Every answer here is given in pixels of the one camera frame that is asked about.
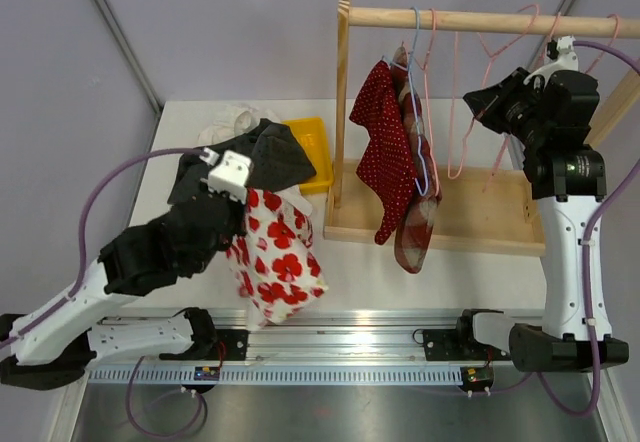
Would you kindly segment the pink wire hanger grey skirt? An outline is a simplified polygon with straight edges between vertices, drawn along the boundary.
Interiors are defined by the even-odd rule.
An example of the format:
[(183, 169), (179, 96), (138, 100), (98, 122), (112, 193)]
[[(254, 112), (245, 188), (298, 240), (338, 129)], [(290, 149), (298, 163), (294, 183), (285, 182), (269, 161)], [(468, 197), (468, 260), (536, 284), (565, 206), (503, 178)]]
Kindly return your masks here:
[[(557, 26), (559, 23), (559, 19), (562, 16), (562, 12), (558, 11), (554, 17), (554, 22), (551, 26), (551, 29), (549, 30), (549, 32), (546, 34), (546, 36), (544, 37), (543, 41), (541, 42), (540, 47), (537, 50), (536, 56), (533, 59), (532, 62), (529, 63), (529, 68), (528, 71), (529, 72), (533, 72), (534, 70), (540, 68), (543, 64), (544, 64), (544, 59), (546, 57), (546, 45), (553, 39), (555, 32), (557, 30)], [(510, 144), (510, 137), (509, 136), (505, 136), (504, 137), (504, 141), (500, 147), (500, 150), (497, 154), (497, 157), (494, 161), (494, 164), (491, 168), (491, 172), (490, 175), (488, 177), (488, 179), (485, 182), (485, 185), (482, 189), (482, 192), (486, 192), (488, 190), (488, 188), (492, 185), (493, 180), (495, 178), (495, 176), (498, 174), (498, 171), (501, 168), (501, 163), (503, 161), (503, 158), (505, 156), (505, 153), (508, 151), (509, 149), (509, 144)]]

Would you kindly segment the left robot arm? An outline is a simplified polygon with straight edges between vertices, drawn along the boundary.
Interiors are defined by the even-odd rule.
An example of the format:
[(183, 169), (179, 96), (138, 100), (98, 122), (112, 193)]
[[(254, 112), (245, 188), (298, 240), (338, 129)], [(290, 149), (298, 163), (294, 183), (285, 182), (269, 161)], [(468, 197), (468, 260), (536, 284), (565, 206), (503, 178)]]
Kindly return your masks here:
[(2, 384), (48, 391), (102, 363), (212, 355), (220, 343), (205, 309), (187, 307), (165, 320), (132, 325), (102, 321), (120, 306), (202, 273), (242, 234), (244, 212), (244, 204), (228, 194), (200, 193), (103, 247), (78, 293), (61, 293), (29, 315), (2, 315), (1, 339), (10, 344)]

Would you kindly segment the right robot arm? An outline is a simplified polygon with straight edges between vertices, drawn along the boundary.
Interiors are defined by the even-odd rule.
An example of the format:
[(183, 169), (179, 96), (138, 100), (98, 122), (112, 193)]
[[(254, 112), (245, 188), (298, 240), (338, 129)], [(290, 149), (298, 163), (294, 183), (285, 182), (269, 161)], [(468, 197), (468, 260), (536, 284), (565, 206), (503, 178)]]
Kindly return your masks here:
[(502, 311), (466, 309), (442, 349), (424, 331), (430, 360), (503, 355), (521, 372), (586, 372), (625, 364), (629, 346), (612, 335), (602, 290), (596, 212), (605, 206), (602, 155), (586, 142), (598, 82), (578, 70), (514, 70), (463, 97), (487, 129), (517, 138), (543, 227), (546, 299), (539, 326)]

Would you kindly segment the red plaid skirt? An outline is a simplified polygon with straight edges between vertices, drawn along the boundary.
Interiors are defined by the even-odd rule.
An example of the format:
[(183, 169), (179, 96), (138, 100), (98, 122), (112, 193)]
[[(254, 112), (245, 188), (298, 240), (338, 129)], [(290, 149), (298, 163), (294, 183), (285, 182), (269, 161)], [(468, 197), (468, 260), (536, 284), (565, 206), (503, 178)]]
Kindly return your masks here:
[[(404, 66), (407, 63), (407, 50), (400, 46), (396, 49), (393, 62)], [(417, 140), (414, 128), (414, 115), (410, 101), (409, 83), (404, 70), (391, 67), (391, 77), (399, 104), (403, 129), (407, 137), (414, 168), (419, 179), (422, 173), (418, 172), (420, 161), (417, 157)], [(394, 255), (398, 264), (408, 273), (417, 274), (421, 271), (424, 259), (428, 252), (436, 219), (437, 210), (442, 200), (437, 168), (434, 164), (431, 146), (426, 137), (424, 121), (422, 118), (422, 106), (418, 94), (415, 96), (418, 111), (418, 122), (423, 130), (422, 155), (425, 158), (430, 187), (425, 196), (421, 196), (413, 182), (415, 193), (412, 196), (404, 219), (396, 229), (394, 240)]]

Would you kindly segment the dark grey dotted skirt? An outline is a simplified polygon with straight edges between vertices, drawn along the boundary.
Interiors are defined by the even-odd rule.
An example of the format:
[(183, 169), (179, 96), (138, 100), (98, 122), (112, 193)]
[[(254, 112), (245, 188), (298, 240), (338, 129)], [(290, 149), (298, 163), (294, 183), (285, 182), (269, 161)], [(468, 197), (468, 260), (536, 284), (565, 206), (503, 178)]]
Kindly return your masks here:
[[(220, 155), (232, 150), (249, 157), (253, 164), (247, 181), (249, 188), (279, 192), (316, 175), (311, 160), (291, 129), (266, 118), (262, 118), (249, 132), (207, 148)], [(201, 187), (200, 180), (209, 170), (210, 167), (198, 156), (182, 155), (167, 203), (175, 205), (196, 195)]]

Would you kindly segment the white red floral skirt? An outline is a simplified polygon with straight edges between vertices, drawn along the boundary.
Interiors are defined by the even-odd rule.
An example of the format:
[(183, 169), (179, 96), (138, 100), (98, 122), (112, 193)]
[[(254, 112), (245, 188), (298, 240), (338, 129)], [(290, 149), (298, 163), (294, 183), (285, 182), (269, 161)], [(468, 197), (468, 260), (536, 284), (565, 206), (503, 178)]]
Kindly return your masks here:
[(312, 210), (296, 187), (248, 191), (245, 233), (226, 252), (248, 330), (280, 324), (328, 291), (313, 253)]

